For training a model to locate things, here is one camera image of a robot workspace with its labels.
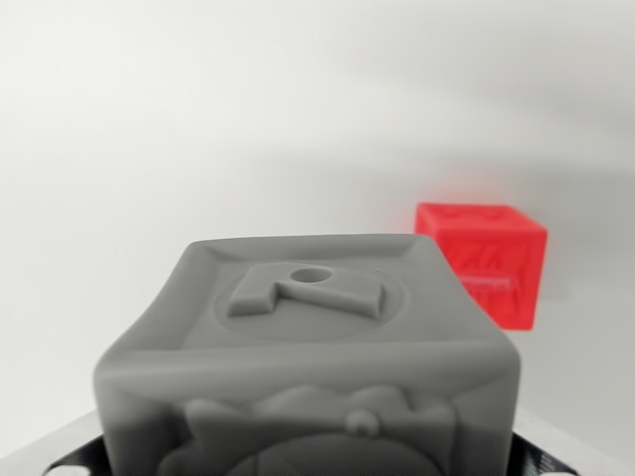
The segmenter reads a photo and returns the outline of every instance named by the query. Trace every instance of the red plastic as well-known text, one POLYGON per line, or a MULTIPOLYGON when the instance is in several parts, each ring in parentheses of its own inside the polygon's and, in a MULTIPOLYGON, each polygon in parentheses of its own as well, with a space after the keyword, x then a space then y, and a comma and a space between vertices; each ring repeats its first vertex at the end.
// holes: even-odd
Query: red plastic
POLYGON ((415 232, 435 239, 500 327, 533 327, 547 228, 507 205, 420 203, 415 232))

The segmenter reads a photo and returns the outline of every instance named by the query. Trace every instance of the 3d printed cube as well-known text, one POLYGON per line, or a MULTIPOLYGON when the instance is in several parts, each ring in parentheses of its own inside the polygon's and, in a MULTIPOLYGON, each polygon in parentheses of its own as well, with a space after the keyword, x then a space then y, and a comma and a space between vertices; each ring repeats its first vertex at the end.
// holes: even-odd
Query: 3d printed cube
POLYGON ((505 205, 420 203, 415 231, 432 236, 459 279, 504 329, 531 329, 547 229, 505 205))
POLYGON ((115 476, 503 476, 520 360, 416 235, 191 244, 100 360, 115 476))

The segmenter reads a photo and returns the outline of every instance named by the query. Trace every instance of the gray cube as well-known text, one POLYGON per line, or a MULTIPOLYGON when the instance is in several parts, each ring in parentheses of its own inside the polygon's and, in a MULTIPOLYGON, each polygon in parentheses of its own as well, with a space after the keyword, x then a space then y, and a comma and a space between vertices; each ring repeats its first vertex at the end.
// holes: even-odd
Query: gray cube
POLYGON ((503 476, 518 353, 417 235, 188 246, 94 375, 114 476, 503 476))

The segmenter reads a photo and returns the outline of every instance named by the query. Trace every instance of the white backdrop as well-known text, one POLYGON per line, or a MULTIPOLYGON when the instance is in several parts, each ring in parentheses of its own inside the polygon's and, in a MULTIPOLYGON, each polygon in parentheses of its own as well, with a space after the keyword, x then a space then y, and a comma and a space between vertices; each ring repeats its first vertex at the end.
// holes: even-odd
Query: white backdrop
POLYGON ((627 3, 0 0, 0 455, 94 403, 187 243, 551 231, 521 403, 635 466, 627 3))

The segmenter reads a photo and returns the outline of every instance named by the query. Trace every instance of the hole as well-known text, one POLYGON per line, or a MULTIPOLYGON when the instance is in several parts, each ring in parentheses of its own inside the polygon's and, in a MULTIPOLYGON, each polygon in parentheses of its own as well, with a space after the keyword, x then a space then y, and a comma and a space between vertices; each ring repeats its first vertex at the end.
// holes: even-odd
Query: hole
POLYGON ((330 270, 324 268, 305 268, 291 274, 291 279, 300 283, 319 283, 333 276, 330 270))

